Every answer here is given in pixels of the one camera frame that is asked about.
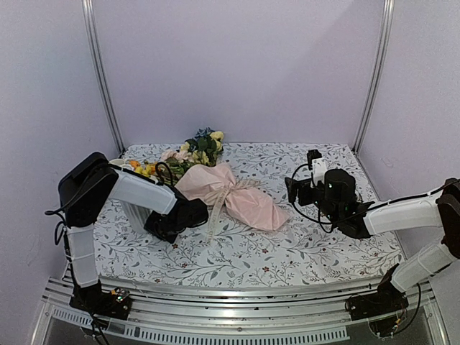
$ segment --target pink cloth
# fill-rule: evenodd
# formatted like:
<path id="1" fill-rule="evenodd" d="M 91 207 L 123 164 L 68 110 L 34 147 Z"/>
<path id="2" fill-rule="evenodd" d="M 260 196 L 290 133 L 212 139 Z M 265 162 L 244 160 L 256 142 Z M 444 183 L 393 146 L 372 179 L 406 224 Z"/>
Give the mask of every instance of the pink cloth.
<path id="1" fill-rule="evenodd" d="M 288 214 L 269 195 L 255 188 L 256 185 L 253 180 L 237 183 L 230 166 L 222 163 L 215 167 L 194 165 L 175 187 L 189 200 L 200 198 L 208 206 L 216 205 L 214 218 L 219 218 L 219 204 L 224 202 L 230 216 L 259 230 L 276 230 L 287 221 Z"/>

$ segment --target purple wall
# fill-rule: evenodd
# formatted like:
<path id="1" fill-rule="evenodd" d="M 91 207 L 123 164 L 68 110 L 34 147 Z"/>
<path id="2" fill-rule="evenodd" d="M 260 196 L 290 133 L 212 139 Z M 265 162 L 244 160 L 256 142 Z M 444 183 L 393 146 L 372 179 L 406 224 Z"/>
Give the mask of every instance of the purple wall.
<path id="1" fill-rule="evenodd" d="M 383 1 L 95 1 L 127 144 L 227 140 L 351 144 Z"/>
<path id="2" fill-rule="evenodd" d="M 396 1 L 382 82 L 360 154 L 385 200 L 460 178 L 460 3 Z M 439 233 L 401 231 L 412 255 Z M 460 264 L 432 279 L 452 344 L 460 344 Z"/>
<path id="3" fill-rule="evenodd" d="M 94 150 L 115 155 L 79 1 L 7 1 L 0 11 L 0 344 L 25 344 L 49 276 L 59 179 Z"/>

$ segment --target metal pole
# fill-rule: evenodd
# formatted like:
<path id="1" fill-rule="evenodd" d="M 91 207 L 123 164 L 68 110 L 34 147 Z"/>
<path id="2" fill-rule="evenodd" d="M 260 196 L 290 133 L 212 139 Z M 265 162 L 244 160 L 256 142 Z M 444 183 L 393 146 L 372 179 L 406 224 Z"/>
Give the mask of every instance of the metal pole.
<path id="1" fill-rule="evenodd" d="M 102 63 L 101 50 L 99 47 L 98 35 L 96 31 L 96 21 L 94 19 L 94 10 L 92 0 L 82 0 L 83 16 L 85 17 L 86 32 L 88 34 L 88 42 L 93 58 L 94 70 L 98 80 L 99 90 L 101 92 L 102 103 L 106 111 L 107 120 L 110 130 L 115 141 L 115 145 L 119 153 L 124 152 L 125 146 L 121 137 L 118 121 L 116 120 L 114 106 L 111 101 L 109 87 L 107 85 L 104 65 Z"/>
<path id="2" fill-rule="evenodd" d="M 382 26 L 380 29 L 379 46 L 377 49 L 377 56 L 375 58 L 371 85 L 369 87 L 369 93 L 367 94 L 366 104 L 364 106 L 364 112 L 362 114 L 361 122 L 359 123 L 359 129 L 353 144 L 353 151 L 356 152 L 356 155 L 359 154 L 359 151 L 362 148 L 364 137 L 366 135 L 366 130 L 369 126 L 372 108 L 374 106 L 375 98 L 377 96 L 377 89 L 379 87 L 380 77 L 382 75 L 383 65 L 385 63 L 385 55 L 387 54 L 388 41 L 390 40 L 394 3 L 394 0 L 385 0 Z"/>

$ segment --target pink flower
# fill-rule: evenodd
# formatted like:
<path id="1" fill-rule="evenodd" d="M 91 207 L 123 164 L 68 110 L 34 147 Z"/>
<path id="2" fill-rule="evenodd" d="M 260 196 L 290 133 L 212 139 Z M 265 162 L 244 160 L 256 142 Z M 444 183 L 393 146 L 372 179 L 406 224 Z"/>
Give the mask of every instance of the pink flower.
<path id="1" fill-rule="evenodd" d="M 180 151 L 179 153 L 175 152 L 174 158 L 178 160 L 179 163 L 182 163 L 184 160 L 193 162 L 192 154 L 188 151 Z"/>
<path id="2" fill-rule="evenodd" d="M 161 160 L 165 162 L 168 158 L 174 158 L 176 156 L 177 152 L 173 151 L 172 149 L 169 149 L 168 151 L 164 151 L 163 154 L 161 155 Z"/>

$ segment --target ribbon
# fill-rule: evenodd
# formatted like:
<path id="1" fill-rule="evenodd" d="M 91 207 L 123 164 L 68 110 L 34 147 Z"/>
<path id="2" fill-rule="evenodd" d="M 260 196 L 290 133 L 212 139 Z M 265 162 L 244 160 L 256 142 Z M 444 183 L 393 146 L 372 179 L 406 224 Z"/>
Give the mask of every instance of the ribbon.
<path id="1" fill-rule="evenodd" d="M 230 185 L 228 187 L 213 190 L 212 192 L 209 192 L 205 195 L 203 201 L 207 205 L 213 205 L 211 219 L 208 222 L 208 234 L 206 235 L 207 244 L 210 244 L 212 239 L 214 238 L 217 221 L 219 220 L 219 215 L 221 214 L 221 209 L 222 206 L 224 206 L 227 195 L 235 190 L 255 188 L 258 185 L 260 185 L 260 182 L 253 179 L 240 180 L 235 185 Z"/>

